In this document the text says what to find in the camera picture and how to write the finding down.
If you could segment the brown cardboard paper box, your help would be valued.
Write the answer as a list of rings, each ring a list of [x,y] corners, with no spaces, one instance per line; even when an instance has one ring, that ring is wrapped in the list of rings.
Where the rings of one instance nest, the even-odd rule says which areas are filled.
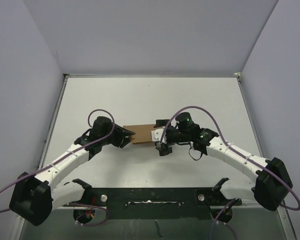
[[[146,144],[152,143],[152,131],[155,130],[155,124],[142,124],[142,125],[124,125],[123,128],[134,132],[129,136],[132,144]]]

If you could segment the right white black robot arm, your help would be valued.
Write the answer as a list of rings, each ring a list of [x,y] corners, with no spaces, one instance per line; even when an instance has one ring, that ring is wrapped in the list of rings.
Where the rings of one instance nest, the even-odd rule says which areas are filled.
[[[168,119],[157,120],[151,131],[160,156],[171,154],[174,144],[189,145],[202,156],[219,159],[249,179],[244,183],[228,177],[220,181],[212,192],[216,203],[222,205],[232,199],[255,200],[267,210],[277,210],[293,187],[282,160],[276,157],[269,160],[242,150],[225,141],[221,134],[201,128],[188,112],[178,114],[175,120],[175,126]]]

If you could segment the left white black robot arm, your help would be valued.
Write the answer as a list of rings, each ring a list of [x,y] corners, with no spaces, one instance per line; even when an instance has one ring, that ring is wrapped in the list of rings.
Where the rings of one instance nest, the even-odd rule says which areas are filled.
[[[99,116],[59,158],[36,173],[24,172],[15,184],[9,209],[34,226],[41,225],[51,212],[77,202],[87,205],[92,199],[90,185],[75,179],[61,187],[58,184],[80,165],[91,160],[107,145],[124,148],[135,132]]]

